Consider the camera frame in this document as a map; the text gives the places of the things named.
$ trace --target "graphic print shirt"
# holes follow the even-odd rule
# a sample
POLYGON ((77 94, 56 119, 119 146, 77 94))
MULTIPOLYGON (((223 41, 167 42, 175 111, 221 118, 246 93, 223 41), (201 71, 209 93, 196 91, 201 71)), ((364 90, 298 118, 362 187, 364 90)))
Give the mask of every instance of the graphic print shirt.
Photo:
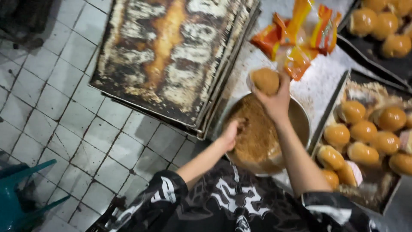
POLYGON ((377 232, 373 221, 338 193, 299 199, 271 178, 221 160, 188 191, 173 171, 157 172, 111 232, 377 232))

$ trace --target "metal bowl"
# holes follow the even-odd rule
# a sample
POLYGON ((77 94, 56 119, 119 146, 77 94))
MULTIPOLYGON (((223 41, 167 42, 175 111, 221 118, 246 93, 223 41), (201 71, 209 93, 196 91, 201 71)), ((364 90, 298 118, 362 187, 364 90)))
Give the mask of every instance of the metal bowl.
MULTIPOLYGON (((295 130, 297 136, 299 137, 299 140, 303 144, 303 147, 308 149, 310 145, 310 135, 311 135, 310 119, 305 109, 303 108, 303 106, 293 96, 290 96, 289 118, 290 118, 290 122, 292 123, 293 129, 295 130)), ((265 173, 265 174, 255 173, 256 176, 260 176, 260 177, 272 176, 274 174, 276 173, 265 173)))

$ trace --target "tiled floor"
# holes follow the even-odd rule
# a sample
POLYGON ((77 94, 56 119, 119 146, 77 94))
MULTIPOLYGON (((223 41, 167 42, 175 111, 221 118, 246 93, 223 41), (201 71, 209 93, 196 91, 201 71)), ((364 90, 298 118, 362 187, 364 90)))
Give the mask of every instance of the tiled floor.
POLYGON ((1 160, 56 159, 34 177, 35 197, 44 205, 72 196, 44 231, 85 231, 113 197, 129 204, 155 172, 176 170, 194 149, 195 139, 87 86, 109 8, 110 0, 56 0, 43 47, 0 42, 1 160))

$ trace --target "teal plastic chair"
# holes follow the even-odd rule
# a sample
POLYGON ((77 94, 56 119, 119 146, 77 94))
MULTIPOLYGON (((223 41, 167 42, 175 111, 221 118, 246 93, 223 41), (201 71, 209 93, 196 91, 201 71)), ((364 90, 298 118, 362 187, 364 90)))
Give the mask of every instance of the teal plastic chair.
POLYGON ((22 228, 27 228, 39 220, 45 212, 70 198, 68 195, 33 212, 23 212, 21 208, 16 194, 17 185, 26 177, 55 163, 56 160, 52 159, 33 168, 29 168, 27 164, 19 164, 2 170, 3 174, 6 173, 6 177, 0 179, 0 232, 19 231, 22 228))

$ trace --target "stacked baking trays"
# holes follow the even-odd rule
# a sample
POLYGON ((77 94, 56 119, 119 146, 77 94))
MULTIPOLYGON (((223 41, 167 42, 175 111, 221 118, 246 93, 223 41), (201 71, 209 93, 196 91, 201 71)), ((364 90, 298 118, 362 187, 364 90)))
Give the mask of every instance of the stacked baking trays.
POLYGON ((259 0, 115 0, 89 85, 204 139, 259 0))

